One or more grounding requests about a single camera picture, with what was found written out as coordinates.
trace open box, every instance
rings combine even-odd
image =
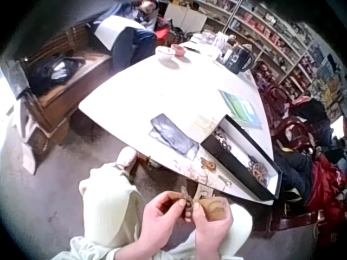
[[[201,142],[201,146],[260,200],[278,199],[282,180],[281,170],[229,115],[226,115],[214,131]],[[261,171],[248,169],[259,169],[252,167],[254,164],[251,163],[251,158],[259,163],[257,166],[260,166]],[[262,183],[257,180],[259,172]]]

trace black phone case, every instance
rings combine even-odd
[[[151,124],[161,137],[182,155],[186,155],[197,144],[186,136],[165,114],[153,118]]]

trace book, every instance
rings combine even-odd
[[[251,103],[238,96],[219,90],[224,102],[232,112],[232,118],[246,127],[261,128],[261,122],[256,116]]]

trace gray floor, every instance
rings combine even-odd
[[[82,200],[78,183],[88,178],[91,168],[114,161],[125,146],[117,138],[94,127],[93,134],[82,127],[70,130],[62,146],[56,146],[31,176],[22,168],[17,130],[9,127],[2,151],[0,200],[2,223],[31,259],[49,259],[69,249],[69,240],[83,235]],[[166,171],[149,171],[137,165],[132,181],[146,200],[164,190],[179,190],[184,181]],[[184,240],[192,226],[180,223],[169,248]],[[276,233],[271,239],[251,235],[237,255],[255,259],[310,259],[314,248],[312,226]]]

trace black box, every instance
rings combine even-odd
[[[224,130],[231,151],[221,144],[221,139],[214,133],[220,128]],[[239,126],[229,115],[226,115],[214,131],[202,141],[201,146],[216,158],[233,176],[244,184],[260,200],[278,199],[282,172],[264,150]],[[260,183],[247,169],[249,155],[262,163],[267,169],[267,183]]]

